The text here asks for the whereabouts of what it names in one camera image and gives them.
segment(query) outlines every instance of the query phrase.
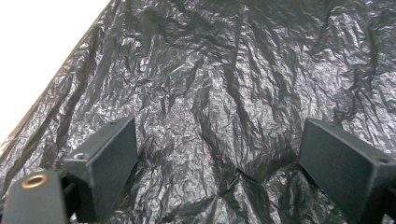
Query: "white surface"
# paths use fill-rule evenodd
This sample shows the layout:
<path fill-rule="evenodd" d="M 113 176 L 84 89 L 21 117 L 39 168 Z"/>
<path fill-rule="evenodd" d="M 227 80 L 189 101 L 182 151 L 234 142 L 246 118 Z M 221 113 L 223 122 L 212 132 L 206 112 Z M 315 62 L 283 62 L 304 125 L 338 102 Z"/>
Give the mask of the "white surface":
<path fill-rule="evenodd" d="M 0 4 L 0 146 L 108 3 L 6 0 Z"/>

